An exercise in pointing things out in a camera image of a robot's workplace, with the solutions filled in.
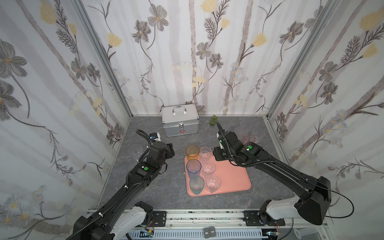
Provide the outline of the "clear faceted cup front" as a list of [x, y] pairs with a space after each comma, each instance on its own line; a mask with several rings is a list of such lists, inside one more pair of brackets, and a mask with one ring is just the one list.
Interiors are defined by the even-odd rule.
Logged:
[[208, 192], [214, 193], [216, 192], [221, 186], [221, 180], [216, 175], [211, 175], [206, 178], [206, 187]]

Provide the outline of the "blue plastic cup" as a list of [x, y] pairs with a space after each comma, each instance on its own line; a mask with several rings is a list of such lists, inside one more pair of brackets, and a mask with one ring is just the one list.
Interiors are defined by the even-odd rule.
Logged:
[[200, 175], [202, 164], [199, 160], [192, 159], [186, 163], [187, 175], [190, 179]]

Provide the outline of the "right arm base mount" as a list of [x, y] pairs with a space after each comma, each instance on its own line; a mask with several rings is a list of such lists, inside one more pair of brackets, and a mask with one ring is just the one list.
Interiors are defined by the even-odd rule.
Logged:
[[258, 210], [243, 211], [243, 221], [247, 227], [278, 227], [285, 226], [285, 220], [273, 220], [265, 214], [260, 214]]

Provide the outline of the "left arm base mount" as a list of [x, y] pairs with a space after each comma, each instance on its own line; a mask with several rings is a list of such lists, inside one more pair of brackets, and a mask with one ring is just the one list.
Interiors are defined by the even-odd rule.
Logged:
[[144, 223], [137, 225], [137, 227], [155, 228], [165, 227], [167, 219], [166, 211], [154, 211], [150, 217], [146, 218]]

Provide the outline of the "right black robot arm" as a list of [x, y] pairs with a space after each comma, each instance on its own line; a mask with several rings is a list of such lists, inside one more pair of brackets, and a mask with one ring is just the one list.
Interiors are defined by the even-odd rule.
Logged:
[[217, 138], [220, 146], [213, 151], [217, 161], [229, 161], [236, 167], [260, 170], [295, 193], [289, 199], [266, 200], [257, 217], [262, 225], [270, 225], [285, 218], [302, 218], [316, 226], [323, 224], [328, 217], [333, 193], [327, 178], [304, 174], [253, 142], [243, 144], [234, 132], [225, 131], [222, 127], [219, 127]]

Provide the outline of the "amber plastic cup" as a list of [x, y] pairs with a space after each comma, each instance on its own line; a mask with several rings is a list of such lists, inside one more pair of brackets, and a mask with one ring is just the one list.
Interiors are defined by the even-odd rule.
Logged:
[[186, 158], [190, 160], [198, 160], [200, 154], [200, 148], [197, 145], [189, 145], [186, 147]]

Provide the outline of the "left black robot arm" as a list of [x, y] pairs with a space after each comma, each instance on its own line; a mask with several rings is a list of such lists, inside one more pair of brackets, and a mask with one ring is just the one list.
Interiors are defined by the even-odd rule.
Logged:
[[171, 143], [155, 142], [145, 161], [127, 174], [123, 186], [90, 217], [80, 217], [68, 240], [121, 240], [137, 226], [146, 227], [154, 219], [153, 207], [142, 201], [125, 213], [128, 203], [160, 174], [167, 159], [175, 156]]

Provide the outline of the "teal plastic cup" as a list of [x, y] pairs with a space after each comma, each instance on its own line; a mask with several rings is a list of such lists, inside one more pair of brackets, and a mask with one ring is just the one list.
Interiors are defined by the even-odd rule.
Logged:
[[190, 179], [189, 187], [194, 195], [199, 195], [205, 186], [205, 181], [202, 177], [197, 176]]

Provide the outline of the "pink plastic tray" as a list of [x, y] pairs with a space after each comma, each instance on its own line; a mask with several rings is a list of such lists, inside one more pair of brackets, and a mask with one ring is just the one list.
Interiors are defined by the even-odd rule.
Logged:
[[[217, 162], [215, 157], [211, 156], [209, 159], [205, 160], [198, 159], [198, 161], [202, 164], [200, 177], [203, 178], [205, 185], [202, 188], [202, 191], [196, 195], [190, 187], [190, 178], [187, 170], [188, 161], [188, 158], [185, 157], [186, 186], [187, 193], [190, 197], [212, 196], [218, 194], [247, 191], [252, 186], [247, 170], [245, 168], [235, 167], [228, 161]], [[204, 168], [210, 164], [214, 164], [216, 169], [212, 174], [207, 174], [204, 172]], [[210, 192], [209, 186], [207, 184], [207, 178], [211, 175], [219, 178], [221, 183], [219, 188], [214, 192]]]

